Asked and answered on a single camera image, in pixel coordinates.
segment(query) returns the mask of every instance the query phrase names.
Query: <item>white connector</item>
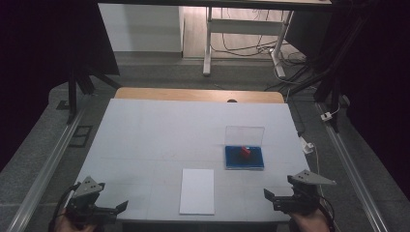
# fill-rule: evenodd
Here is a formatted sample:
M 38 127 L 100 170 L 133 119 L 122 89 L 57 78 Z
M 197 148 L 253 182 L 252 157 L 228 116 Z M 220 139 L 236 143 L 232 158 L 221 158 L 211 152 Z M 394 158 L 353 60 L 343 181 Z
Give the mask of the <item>white connector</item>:
M 301 136 L 299 137 L 302 144 L 302 149 L 304 150 L 305 154 L 309 154 L 313 152 L 313 144 L 307 143 Z
M 332 114 L 331 114 L 330 112 L 326 112 L 326 113 L 320 115 L 320 117 L 322 117 L 322 120 L 323 120 L 324 122 L 326 122 L 326 121 L 332 119 Z

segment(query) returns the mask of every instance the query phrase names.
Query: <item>gray floor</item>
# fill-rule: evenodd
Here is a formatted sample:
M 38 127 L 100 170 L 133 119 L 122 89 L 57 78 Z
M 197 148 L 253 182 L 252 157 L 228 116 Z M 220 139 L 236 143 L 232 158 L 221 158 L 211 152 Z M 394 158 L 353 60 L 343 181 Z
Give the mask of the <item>gray floor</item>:
M 272 62 L 216 61 L 211 77 L 202 76 L 200 61 L 160 58 L 117 56 L 121 77 L 112 76 L 124 86 L 154 88 L 192 88 L 263 91 L 278 83 Z M 295 68 L 286 68 L 294 73 Z M 72 185 L 97 132 L 109 99 L 115 91 L 95 80 L 97 90 L 89 101 L 79 125 L 91 127 L 90 139 L 83 147 L 67 148 L 54 173 L 36 212 L 26 231 L 45 231 L 57 200 Z M 307 155 L 310 169 L 337 181 L 335 187 L 324 187 L 324 195 L 333 203 L 340 231 L 372 231 L 362 204 L 340 163 L 335 147 L 320 120 L 312 99 L 314 87 L 287 98 L 297 130 L 306 141 L 315 144 L 315 153 Z M 6 231 L 25 194 L 42 168 L 45 159 L 62 134 L 68 118 L 67 110 L 57 110 L 60 101 L 68 98 L 67 85 L 50 92 L 48 108 L 32 129 L 14 158 L 0 174 L 0 231 Z M 353 156 L 366 185 L 387 222 L 390 231 L 408 231 L 410 228 L 410 204 L 397 187 L 380 160 L 350 125 L 345 108 L 339 112 L 340 135 Z M 78 145 L 81 139 L 72 139 Z M 109 226 L 106 231 L 121 231 L 122 225 Z M 286 225 L 278 231 L 287 231 Z

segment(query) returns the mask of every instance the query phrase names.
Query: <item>wooden board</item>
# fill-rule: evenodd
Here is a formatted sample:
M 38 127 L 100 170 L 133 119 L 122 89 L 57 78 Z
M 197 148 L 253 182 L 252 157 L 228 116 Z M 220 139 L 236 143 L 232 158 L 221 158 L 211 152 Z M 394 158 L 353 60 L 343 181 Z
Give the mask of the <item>wooden board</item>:
M 278 92 L 193 90 L 193 89 L 154 89 L 129 88 L 118 89 L 115 99 L 168 100 L 194 102 L 237 102 L 284 103 Z

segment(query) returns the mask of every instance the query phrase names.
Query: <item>robotic arm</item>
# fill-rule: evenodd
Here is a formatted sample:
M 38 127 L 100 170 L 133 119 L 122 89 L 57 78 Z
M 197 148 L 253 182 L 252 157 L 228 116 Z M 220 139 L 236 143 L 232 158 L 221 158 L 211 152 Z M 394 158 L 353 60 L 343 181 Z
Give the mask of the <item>robotic arm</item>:
M 59 208 L 68 193 L 72 190 L 74 190 L 74 193 L 67 204 L 65 216 L 76 228 L 83 229 L 87 224 L 98 225 L 97 228 L 103 227 L 105 224 L 114 224 L 117 215 L 127 209 L 128 201 L 121 203 L 113 209 L 96 206 L 95 203 L 103 188 L 104 183 L 97 184 L 91 177 L 87 177 L 82 183 L 78 183 L 67 189 L 58 202 L 54 211 L 54 217 L 48 226 L 48 231 L 54 230 Z
M 274 210 L 282 211 L 285 214 L 309 215 L 319 209 L 326 217 L 330 231 L 335 231 L 335 213 L 330 213 L 320 203 L 321 199 L 324 198 L 318 194 L 317 185 L 335 185 L 336 182 L 307 170 L 294 176 L 287 176 L 287 181 L 293 186 L 292 196 L 275 196 L 272 192 L 264 189 L 265 198 L 273 203 Z

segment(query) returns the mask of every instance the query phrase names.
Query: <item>table surface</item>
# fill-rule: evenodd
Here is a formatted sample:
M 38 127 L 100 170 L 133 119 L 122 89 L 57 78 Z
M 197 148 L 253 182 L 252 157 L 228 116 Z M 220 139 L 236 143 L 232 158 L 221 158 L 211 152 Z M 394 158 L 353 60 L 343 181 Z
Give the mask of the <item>table surface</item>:
M 116 98 L 123 98 L 124 91 L 147 89 L 123 89 Z M 225 94 L 235 95 L 235 91 Z M 308 169 L 287 104 L 157 98 L 110 101 L 77 178 L 82 181 L 90 175 L 97 182 L 106 183 L 98 206 L 114 207 L 129 200 L 128 209 L 118 216 L 125 221 L 288 221 L 288 216 L 275 212 L 263 195 L 263 189 L 292 195 L 286 175 Z M 265 128 L 261 146 L 263 171 L 225 170 L 226 126 Z M 214 170 L 213 216 L 179 214 L 183 168 Z

